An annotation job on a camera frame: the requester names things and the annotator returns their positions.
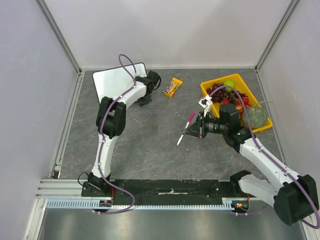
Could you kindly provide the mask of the pink whiteboard marker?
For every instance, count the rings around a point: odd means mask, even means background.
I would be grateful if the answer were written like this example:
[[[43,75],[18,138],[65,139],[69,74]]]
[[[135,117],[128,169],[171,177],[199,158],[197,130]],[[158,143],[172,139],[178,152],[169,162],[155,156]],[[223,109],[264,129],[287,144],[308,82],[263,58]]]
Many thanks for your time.
[[[186,125],[185,125],[185,127],[183,128],[183,131],[182,131],[182,133],[181,133],[181,136],[180,136],[180,138],[178,139],[178,141],[177,141],[177,146],[180,144],[180,142],[182,141],[182,139],[183,139],[183,137],[184,137],[184,131],[188,128],[188,126],[190,125],[190,123],[191,123],[191,121],[193,120],[193,118],[194,118],[194,116],[195,116],[195,112],[192,112],[191,114],[190,114],[190,116],[188,117],[188,120],[187,120],[187,122],[186,122]]]

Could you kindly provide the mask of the white whiteboard black frame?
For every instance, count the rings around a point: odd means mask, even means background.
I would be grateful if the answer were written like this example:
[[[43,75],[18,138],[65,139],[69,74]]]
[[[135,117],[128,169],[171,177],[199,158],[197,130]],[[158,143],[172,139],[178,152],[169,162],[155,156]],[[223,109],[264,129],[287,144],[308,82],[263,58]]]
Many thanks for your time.
[[[132,77],[145,77],[146,75],[145,64],[142,62],[126,65],[124,68],[119,66],[94,72],[92,77],[98,100],[101,101],[104,97],[116,99],[132,86],[135,88],[125,94],[126,99],[132,96],[136,98],[145,96],[147,86],[139,81],[134,84]]]

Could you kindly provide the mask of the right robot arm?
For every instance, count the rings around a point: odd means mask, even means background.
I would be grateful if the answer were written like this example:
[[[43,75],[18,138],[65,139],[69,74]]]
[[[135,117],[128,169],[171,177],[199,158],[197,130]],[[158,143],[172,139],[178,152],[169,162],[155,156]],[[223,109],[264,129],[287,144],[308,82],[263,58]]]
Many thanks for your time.
[[[277,159],[253,132],[241,126],[239,112],[233,104],[220,106],[219,117],[203,111],[182,135],[203,139],[208,133],[221,134],[228,146],[253,163],[265,176],[256,178],[242,170],[231,176],[229,191],[235,197],[252,195],[273,207],[277,216],[288,226],[314,214],[317,220],[320,206],[315,180],[302,176]]]

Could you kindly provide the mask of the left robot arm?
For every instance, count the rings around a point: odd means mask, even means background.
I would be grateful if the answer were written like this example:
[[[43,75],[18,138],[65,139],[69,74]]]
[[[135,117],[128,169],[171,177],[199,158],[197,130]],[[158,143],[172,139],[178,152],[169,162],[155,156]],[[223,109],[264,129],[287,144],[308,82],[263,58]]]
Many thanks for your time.
[[[124,90],[120,85],[111,87],[117,93],[104,96],[99,104],[96,118],[98,130],[98,148],[94,166],[87,174],[87,181],[82,184],[81,196],[105,197],[111,193],[111,161],[119,136],[126,126],[127,109],[134,103],[139,106],[152,101],[152,92],[161,84],[161,77],[154,71],[146,76],[135,76]]]

